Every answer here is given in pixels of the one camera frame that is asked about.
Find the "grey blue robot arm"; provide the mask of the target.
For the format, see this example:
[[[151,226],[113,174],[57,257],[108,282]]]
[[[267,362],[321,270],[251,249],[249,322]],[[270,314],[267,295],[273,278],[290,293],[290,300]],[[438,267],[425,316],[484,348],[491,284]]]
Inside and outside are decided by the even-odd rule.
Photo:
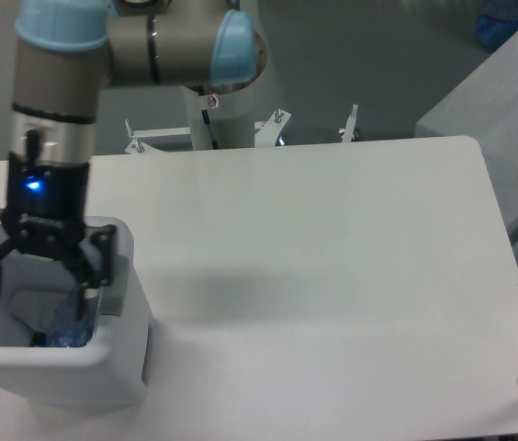
[[[117,229],[84,221],[97,107],[107,87],[224,86],[258,70],[251,17],[233,1],[24,1],[2,263],[13,252],[61,263],[72,304],[113,283]]]

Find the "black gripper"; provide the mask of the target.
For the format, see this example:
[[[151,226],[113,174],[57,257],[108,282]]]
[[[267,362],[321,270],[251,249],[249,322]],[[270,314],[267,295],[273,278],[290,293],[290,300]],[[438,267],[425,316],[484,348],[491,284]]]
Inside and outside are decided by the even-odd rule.
[[[8,155],[6,208],[0,209],[6,229],[0,243],[0,294],[1,262],[13,250],[62,261],[75,281],[76,320],[84,317],[85,292],[114,281],[117,227],[84,222],[89,169],[89,163],[30,164],[22,155]]]

